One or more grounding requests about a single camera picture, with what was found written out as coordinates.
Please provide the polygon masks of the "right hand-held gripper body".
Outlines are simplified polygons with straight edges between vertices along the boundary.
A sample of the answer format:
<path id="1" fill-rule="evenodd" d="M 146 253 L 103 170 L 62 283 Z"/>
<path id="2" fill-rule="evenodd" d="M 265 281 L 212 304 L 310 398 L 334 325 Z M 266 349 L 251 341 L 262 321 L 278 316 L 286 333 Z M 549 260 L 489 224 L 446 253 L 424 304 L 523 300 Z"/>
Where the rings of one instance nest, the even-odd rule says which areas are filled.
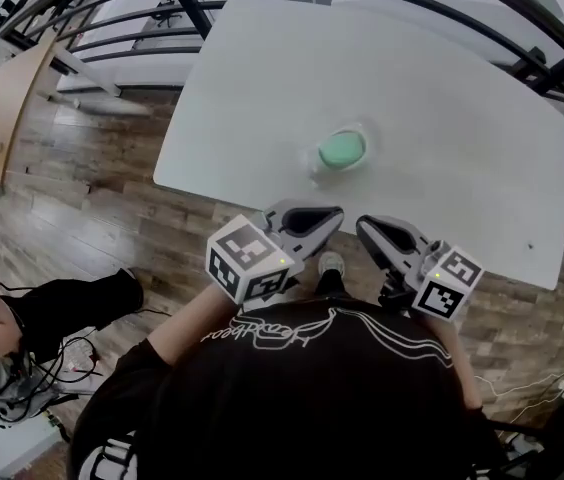
<path id="1" fill-rule="evenodd" d="M 395 303 L 447 322 L 456 318 L 484 274 L 477 260 L 444 240 L 408 254 L 390 245 L 383 255 L 380 304 Z"/>

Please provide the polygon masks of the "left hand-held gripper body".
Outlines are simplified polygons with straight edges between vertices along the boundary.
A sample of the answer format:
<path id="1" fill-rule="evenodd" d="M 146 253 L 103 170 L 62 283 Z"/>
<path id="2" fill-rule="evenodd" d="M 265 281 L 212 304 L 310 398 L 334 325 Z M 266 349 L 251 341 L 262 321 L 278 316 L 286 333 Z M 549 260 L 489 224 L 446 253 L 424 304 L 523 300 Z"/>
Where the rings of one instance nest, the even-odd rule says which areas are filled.
<path id="1" fill-rule="evenodd" d="M 294 244 L 284 219 L 306 202 L 278 202 L 240 214 L 207 241 L 206 272 L 236 304 L 255 304 L 284 293 L 305 269 L 303 244 Z"/>

